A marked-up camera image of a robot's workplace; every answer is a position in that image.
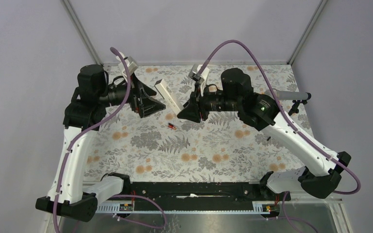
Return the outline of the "white remote control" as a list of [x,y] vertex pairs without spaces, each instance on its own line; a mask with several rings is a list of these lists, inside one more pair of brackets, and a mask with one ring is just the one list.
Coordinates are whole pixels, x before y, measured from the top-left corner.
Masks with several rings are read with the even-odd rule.
[[158,80],[154,87],[176,115],[183,110],[183,105],[177,96],[171,91],[164,79]]

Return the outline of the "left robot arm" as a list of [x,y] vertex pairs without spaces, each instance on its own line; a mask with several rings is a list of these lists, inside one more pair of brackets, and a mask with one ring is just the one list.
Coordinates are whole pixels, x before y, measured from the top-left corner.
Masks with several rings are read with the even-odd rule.
[[36,209],[88,222],[98,206],[112,196],[121,200],[130,196],[128,175],[108,173],[87,189],[83,189],[83,178],[92,141],[100,125],[110,118],[107,107],[128,103],[141,118],[166,108],[154,99],[156,92],[136,77],[136,69],[136,64],[130,64],[118,77],[120,83],[115,84],[101,65],[81,68],[78,86],[65,109],[64,144],[56,177],[47,195],[37,199]]

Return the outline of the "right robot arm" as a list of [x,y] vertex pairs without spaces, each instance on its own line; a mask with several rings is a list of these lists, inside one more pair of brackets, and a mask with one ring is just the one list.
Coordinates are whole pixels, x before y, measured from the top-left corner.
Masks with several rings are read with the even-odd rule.
[[209,91],[206,78],[196,68],[189,77],[195,82],[194,90],[178,118],[199,123],[210,112],[237,112],[244,124],[277,140],[303,162],[297,170],[266,173],[259,182],[263,199],[286,191],[325,199],[335,192],[351,156],[325,147],[280,111],[272,97],[254,92],[249,75],[239,68],[227,69],[220,76],[222,88],[215,92]]

